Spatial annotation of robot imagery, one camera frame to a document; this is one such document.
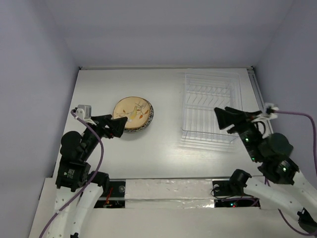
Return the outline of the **blue white patterned plate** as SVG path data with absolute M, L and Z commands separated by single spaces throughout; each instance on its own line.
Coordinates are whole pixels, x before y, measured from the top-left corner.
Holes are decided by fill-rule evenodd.
M 148 112 L 147 120 L 140 127 L 137 127 L 137 128 L 125 128 L 124 129 L 125 133 L 141 132 L 141 131 L 143 131 L 144 129 L 146 129 L 150 125 L 150 123 L 152 122 L 152 120 L 154 118 L 154 108 L 153 108 L 152 104 L 149 101 L 146 100 L 146 103 L 149 106 L 149 112 Z

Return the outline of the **yellow brown plate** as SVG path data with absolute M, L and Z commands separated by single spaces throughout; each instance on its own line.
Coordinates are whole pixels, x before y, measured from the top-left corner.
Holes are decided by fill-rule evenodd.
M 137 128 L 148 118 L 149 106 L 141 97 L 126 97 L 121 99 L 113 109 L 113 118 L 128 117 L 125 128 Z

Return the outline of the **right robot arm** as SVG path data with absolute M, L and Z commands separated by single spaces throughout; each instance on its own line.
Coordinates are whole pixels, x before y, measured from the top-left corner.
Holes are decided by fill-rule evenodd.
M 265 183 L 248 172 L 236 169 L 227 181 L 214 183 L 211 195 L 216 199 L 233 196 L 253 196 L 276 207 L 283 217 L 288 214 L 302 229 L 297 233 L 317 236 L 317 190 L 299 166 L 290 158 L 293 146 L 281 133 L 268 136 L 259 130 L 259 124 L 277 118 L 283 112 L 273 104 L 264 111 L 245 112 L 231 107 L 214 109 L 218 126 L 227 133 L 237 133 L 252 162 L 260 163 L 258 170 Z

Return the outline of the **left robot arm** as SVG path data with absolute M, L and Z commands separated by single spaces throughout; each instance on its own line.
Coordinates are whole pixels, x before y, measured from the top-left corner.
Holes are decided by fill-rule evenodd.
M 69 131 L 61 139 L 54 214 L 41 231 L 41 238 L 80 238 L 97 200 L 111 193 L 109 175 L 99 171 L 102 160 L 94 171 L 87 160 L 98 145 L 104 155 L 102 138 L 120 138 L 128 118 L 85 117 L 83 112 L 75 108 L 71 115 L 86 127 L 84 132 Z

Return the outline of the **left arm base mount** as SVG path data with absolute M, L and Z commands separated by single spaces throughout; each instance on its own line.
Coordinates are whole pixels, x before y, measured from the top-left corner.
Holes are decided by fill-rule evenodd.
M 96 202 L 94 208 L 125 208 L 126 180 L 111 179 L 108 192 Z

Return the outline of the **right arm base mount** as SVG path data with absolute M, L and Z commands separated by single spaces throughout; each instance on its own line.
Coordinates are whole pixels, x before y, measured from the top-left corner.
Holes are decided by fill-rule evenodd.
M 211 196 L 215 208 L 261 207 L 258 198 L 234 190 L 227 179 L 212 180 Z

